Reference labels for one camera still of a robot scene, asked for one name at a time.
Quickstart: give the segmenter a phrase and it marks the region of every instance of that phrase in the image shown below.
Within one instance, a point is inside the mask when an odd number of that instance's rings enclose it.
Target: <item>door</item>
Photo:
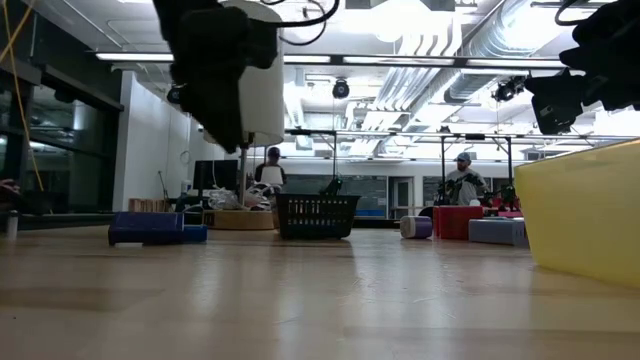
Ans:
[[[393,178],[394,219],[413,214],[413,178]]]

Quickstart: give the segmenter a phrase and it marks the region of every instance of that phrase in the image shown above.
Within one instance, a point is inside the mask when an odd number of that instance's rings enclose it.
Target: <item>purple cylinder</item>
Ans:
[[[405,239],[426,239],[433,232],[433,223],[428,216],[405,216],[400,220],[400,233]]]

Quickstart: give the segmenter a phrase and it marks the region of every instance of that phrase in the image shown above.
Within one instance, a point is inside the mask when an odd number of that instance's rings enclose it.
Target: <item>gray shirt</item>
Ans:
[[[467,168],[465,171],[454,170],[450,172],[449,175],[447,175],[447,180],[456,181],[459,178],[466,176],[467,174],[473,174],[477,176],[480,182],[482,182],[484,186],[487,186],[487,183],[484,181],[482,176],[480,176],[480,174],[478,174],[477,172],[469,168]],[[477,200],[477,199],[478,199],[478,195],[476,192],[476,186],[470,182],[463,181],[462,188],[460,188],[460,193],[458,194],[457,201],[456,199],[451,199],[451,200],[453,201],[454,205],[469,206],[469,204],[471,203],[471,200]]]

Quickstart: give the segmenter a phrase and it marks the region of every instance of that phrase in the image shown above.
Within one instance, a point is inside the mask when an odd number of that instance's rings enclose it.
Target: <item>yellow plastic bin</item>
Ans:
[[[640,287],[640,140],[515,169],[535,261]]]

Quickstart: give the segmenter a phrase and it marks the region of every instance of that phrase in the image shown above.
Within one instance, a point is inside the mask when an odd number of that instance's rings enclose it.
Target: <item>yellow cable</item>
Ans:
[[[26,19],[29,17],[32,6],[35,2],[36,0],[33,0],[31,4],[28,5],[27,11],[25,12],[24,17],[22,18],[20,25],[18,25],[18,27],[16,28],[16,32],[13,34],[13,36],[11,35],[11,28],[9,26],[9,9],[7,8],[7,0],[3,1],[2,7],[4,9],[4,22],[5,22],[5,29],[7,31],[7,39],[9,40],[9,43],[7,44],[7,48],[8,48],[8,53],[10,54],[9,57],[11,59],[11,68],[13,70],[13,80],[16,87],[16,96],[18,97],[18,107],[20,108],[20,118],[22,120],[22,125],[24,127],[24,134],[27,138],[27,144],[28,144],[27,149],[31,153],[33,170],[36,173],[36,178],[38,179],[38,185],[40,186],[40,191],[44,192],[44,186],[42,184],[42,178],[40,177],[40,172],[38,171],[36,156],[33,153],[33,150],[31,149],[31,141],[30,141],[31,136],[29,133],[29,126],[27,124],[27,116],[25,115],[25,112],[24,112],[24,105],[22,104],[22,95],[20,94],[20,82],[18,80],[18,72],[16,71],[15,54],[13,53],[13,42],[15,41],[15,39],[17,38],[17,35],[19,35],[20,31],[22,30],[22,25],[26,22]],[[7,48],[5,48],[5,50],[2,51],[2,55],[0,55],[0,62],[2,62],[3,57],[7,53]]]

